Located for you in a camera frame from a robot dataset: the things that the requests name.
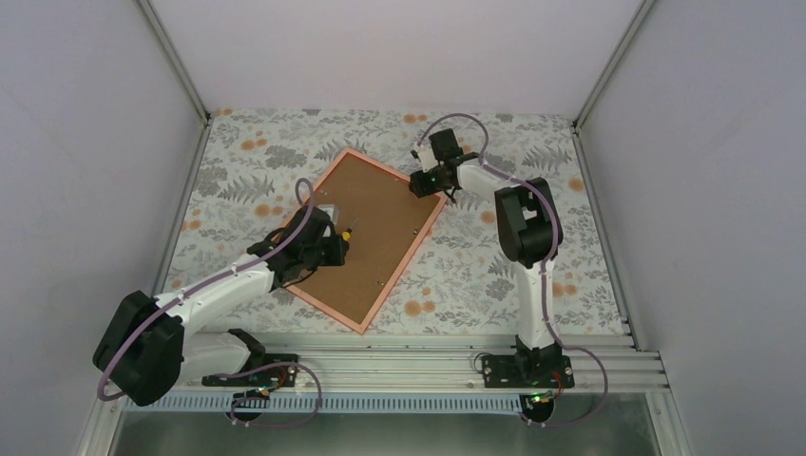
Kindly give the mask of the yellow handled screwdriver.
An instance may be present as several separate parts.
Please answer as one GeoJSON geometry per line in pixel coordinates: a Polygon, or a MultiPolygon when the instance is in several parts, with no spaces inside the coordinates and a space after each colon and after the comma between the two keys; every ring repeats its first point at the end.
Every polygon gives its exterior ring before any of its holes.
{"type": "Polygon", "coordinates": [[[352,237],[352,232],[353,232],[353,230],[354,230],[354,228],[355,228],[355,225],[356,225],[356,224],[357,224],[357,219],[354,219],[354,220],[353,220],[353,221],[350,223],[350,225],[349,225],[349,226],[348,226],[348,227],[347,227],[347,228],[346,228],[346,229],[345,229],[345,230],[344,230],[344,231],[341,233],[341,238],[342,238],[344,241],[349,241],[349,240],[351,239],[351,237],[352,237]]]}

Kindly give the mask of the red wooden picture frame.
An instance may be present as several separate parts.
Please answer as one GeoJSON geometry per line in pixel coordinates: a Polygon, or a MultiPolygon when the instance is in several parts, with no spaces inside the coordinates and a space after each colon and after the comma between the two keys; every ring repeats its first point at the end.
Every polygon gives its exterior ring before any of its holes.
{"type": "Polygon", "coordinates": [[[355,333],[363,334],[444,208],[442,194],[422,199],[409,178],[346,148],[315,184],[318,205],[338,210],[340,234],[352,231],[343,266],[320,267],[287,290],[355,333]]]}

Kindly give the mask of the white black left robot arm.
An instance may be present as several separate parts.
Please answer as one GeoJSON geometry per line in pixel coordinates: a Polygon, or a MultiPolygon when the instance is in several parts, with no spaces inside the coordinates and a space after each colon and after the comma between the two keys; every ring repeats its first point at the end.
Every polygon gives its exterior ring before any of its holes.
{"type": "Polygon", "coordinates": [[[214,374],[243,385],[257,382],[265,361],[252,336],[202,329],[239,304],[296,285],[321,267],[344,265],[349,243],[336,230],[337,220],[332,204],[305,205],[214,274],[174,292],[128,294],[92,355],[102,373],[99,398],[126,396],[147,406],[178,384],[214,374]]]}

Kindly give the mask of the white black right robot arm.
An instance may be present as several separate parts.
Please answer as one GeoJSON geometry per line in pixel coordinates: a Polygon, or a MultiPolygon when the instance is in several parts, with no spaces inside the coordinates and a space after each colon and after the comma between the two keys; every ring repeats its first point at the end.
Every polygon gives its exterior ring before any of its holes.
{"type": "Polygon", "coordinates": [[[429,147],[417,142],[411,151],[421,169],[410,174],[410,191],[452,199],[464,190],[494,204],[499,245],[513,264],[520,303],[514,371],[522,384],[537,387],[562,356],[551,291],[562,228],[550,188],[542,178],[520,180],[477,153],[464,153],[450,129],[429,140],[429,147]]]}

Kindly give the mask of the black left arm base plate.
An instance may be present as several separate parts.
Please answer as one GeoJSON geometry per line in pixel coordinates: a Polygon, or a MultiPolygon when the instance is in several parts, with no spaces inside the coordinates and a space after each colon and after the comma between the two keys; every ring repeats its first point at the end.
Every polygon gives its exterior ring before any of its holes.
{"type": "Polygon", "coordinates": [[[236,374],[205,376],[201,384],[205,387],[269,390],[291,388],[297,377],[297,367],[292,366],[292,363],[298,361],[299,356],[292,353],[251,355],[236,374]]]}

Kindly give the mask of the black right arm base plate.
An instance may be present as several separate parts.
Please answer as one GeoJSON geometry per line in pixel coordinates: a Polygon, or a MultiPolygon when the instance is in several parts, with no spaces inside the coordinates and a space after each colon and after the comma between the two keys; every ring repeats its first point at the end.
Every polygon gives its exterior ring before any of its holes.
{"type": "Polygon", "coordinates": [[[514,355],[485,354],[480,357],[480,362],[487,389],[572,389],[576,385],[567,356],[531,368],[521,366],[514,355]]]}

